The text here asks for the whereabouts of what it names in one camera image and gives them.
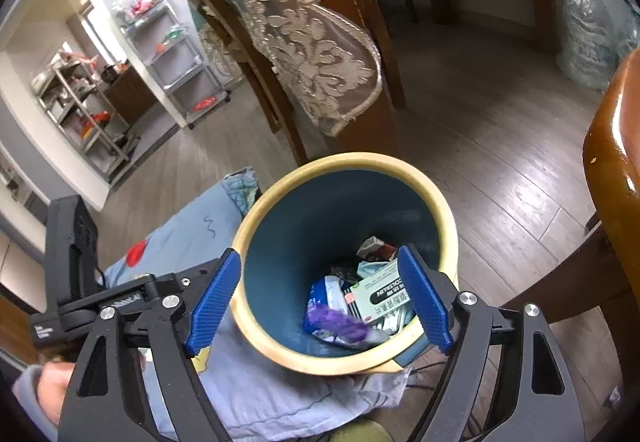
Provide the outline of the person's left hand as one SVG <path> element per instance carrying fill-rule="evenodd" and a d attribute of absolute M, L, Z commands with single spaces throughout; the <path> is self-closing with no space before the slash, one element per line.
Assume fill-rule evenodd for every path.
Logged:
<path fill-rule="evenodd" d="M 74 369 L 74 363 L 59 358 L 42 366 L 36 395 L 44 416 L 55 426 L 60 422 L 66 390 Z"/>

